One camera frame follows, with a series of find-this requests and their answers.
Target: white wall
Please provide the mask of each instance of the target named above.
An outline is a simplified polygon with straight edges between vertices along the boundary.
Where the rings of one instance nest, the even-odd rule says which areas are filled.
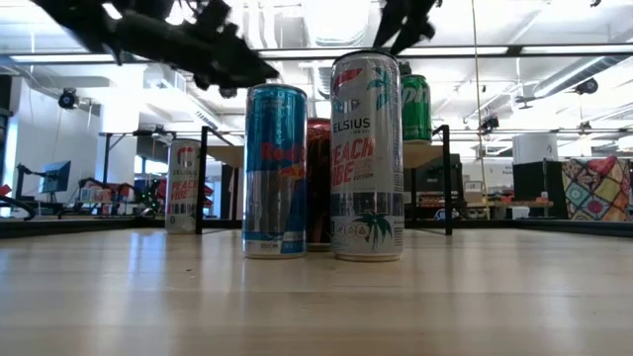
[[[7,161],[13,160],[12,168],[22,163],[41,171],[46,164],[70,160],[68,190],[56,193],[57,200],[66,203],[78,180],[95,174],[99,117],[92,115],[88,126],[87,112],[60,109],[57,98],[32,90],[24,79],[14,79],[11,96],[11,110],[15,115],[10,122],[17,135],[15,151],[7,149],[7,154],[15,155],[7,157]],[[17,171],[13,177],[5,175],[5,179],[15,190]],[[45,200],[46,195],[39,194],[40,185],[40,177],[25,175],[22,194]]]
[[[494,188],[512,187],[514,185],[512,176],[512,160],[508,161],[484,161],[484,171],[486,172],[486,185],[489,193]],[[471,161],[462,162],[462,175],[469,175],[470,180],[481,181],[482,178],[482,162]]]

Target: red bull can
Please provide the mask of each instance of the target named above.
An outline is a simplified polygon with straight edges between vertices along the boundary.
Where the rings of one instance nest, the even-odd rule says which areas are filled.
[[[306,253],[306,128],[301,89],[262,84],[248,92],[242,246],[252,258]]]
[[[378,50],[334,62],[330,213],[332,251],[391,261],[403,251],[403,137],[398,63]]]
[[[329,251],[328,119],[308,119],[308,251]]]
[[[165,202],[165,229],[194,233],[200,171],[200,142],[176,138],[169,145],[169,173]]]

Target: sprite can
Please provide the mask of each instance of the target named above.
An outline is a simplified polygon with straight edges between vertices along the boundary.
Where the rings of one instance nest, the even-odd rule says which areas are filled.
[[[426,78],[404,75],[402,86],[403,141],[431,143],[431,91]]]

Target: colorful quilt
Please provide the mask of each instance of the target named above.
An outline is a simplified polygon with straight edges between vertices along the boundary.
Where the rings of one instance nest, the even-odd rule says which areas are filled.
[[[616,157],[563,163],[563,187],[570,220],[629,220],[629,162]]]

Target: energy drink can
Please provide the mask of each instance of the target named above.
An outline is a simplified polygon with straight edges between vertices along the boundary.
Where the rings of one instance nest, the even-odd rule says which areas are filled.
[[[169,233],[194,233],[200,142],[176,138],[169,145],[169,173],[165,202],[165,229]]]
[[[340,259],[392,261],[403,251],[403,135],[400,72],[377,50],[334,62],[332,250]]]
[[[402,77],[403,141],[431,143],[431,90],[421,75]]]
[[[308,119],[308,250],[329,251],[330,121]]]
[[[248,92],[243,251],[253,258],[306,253],[307,96],[262,84]]]

